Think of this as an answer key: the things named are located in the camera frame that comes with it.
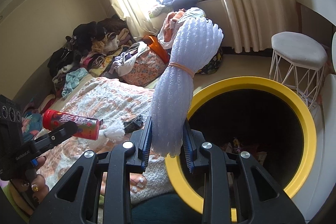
foam packing net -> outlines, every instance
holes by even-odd
[[[222,30],[206,18],[192,18],[179,28],[171,50],[170,62],[189,68],[203,68],[218,51]],[[182,146],[182,127],[193,98],[192,77],[184,70],[169,66],[161,75],[153,94],[152,147],[162,156],[175,157]]]

human hand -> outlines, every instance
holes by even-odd
[[[35,167],[35,169],[39,170],[45,164],[45,161],[45,156],[38,157],[38,165]],[[16,189],[18,189],[19,192],[25,192],[26,190],[28,190],[28,187],[31,187],[34,191],[33,199],[36,199],[38,203],[41,203],[41,201],[49,193],[49,187],[45,184],[45,179],[42,175],[37,175],[37,177],[31,182],[31,184],[20,179],[13,179],[11,180],[11,183],[15,185]],[[23,200],[23,198],[20,196],[20,194],[11,183],[9,183],[8,186],[14,201],[28,215],[32,215],[32,213],[34,212],[33,209],[30,208],[30,206]]]

white shelf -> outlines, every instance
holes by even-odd
[[[336,25],[336,0],[296,0]]]

orange bag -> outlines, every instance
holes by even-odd
[[[149,42],[148,46],[162,59],[163,63],[167,64],[169,62],[170,57],[168,53],[163,49],[161,44],[158,42],[157,37],[147,35],[143,39],[146,40],[146,42]]]

stool cushion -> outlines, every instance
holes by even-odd
[[[319,70],[327,61],[320,43],[302,33],[281,32],[272,36],[272,48],[294,65]]]

